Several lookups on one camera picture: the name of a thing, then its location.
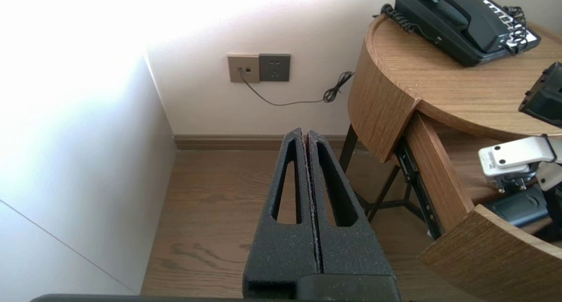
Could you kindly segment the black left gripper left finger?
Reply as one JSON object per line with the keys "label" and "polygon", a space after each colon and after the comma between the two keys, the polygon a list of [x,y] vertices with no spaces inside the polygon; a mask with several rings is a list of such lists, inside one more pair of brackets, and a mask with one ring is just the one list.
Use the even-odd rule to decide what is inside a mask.
{"label": "black left gripper left finger", "polygon": [[[287,167],[293,164],[295,224],[278,221]],[[281,143],[273,178],[243,272],[243,297],[294,299],[297,282],[321,271],[313,193],[303,130],[288,132]]]}

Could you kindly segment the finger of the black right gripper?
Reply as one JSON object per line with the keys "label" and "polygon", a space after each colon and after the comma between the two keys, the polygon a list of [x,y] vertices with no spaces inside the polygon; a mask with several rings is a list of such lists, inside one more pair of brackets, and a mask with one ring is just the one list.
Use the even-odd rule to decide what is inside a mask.
{"label": "finger of the black right gripper", "polygon": [[546,242],[557,242],[562,239],[562,197],[561,189],[550,189],[544,194],[550,224],[539,230],[539,239]]}

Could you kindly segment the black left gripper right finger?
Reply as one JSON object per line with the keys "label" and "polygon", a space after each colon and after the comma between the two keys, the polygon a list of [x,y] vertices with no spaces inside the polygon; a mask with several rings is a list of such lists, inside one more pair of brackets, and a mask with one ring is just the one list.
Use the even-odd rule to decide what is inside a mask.
{"label": "black left gripper right finger", "polygon": [[395,272],[325,136],[309,130],[306,151],[321,272],[394,276]]}

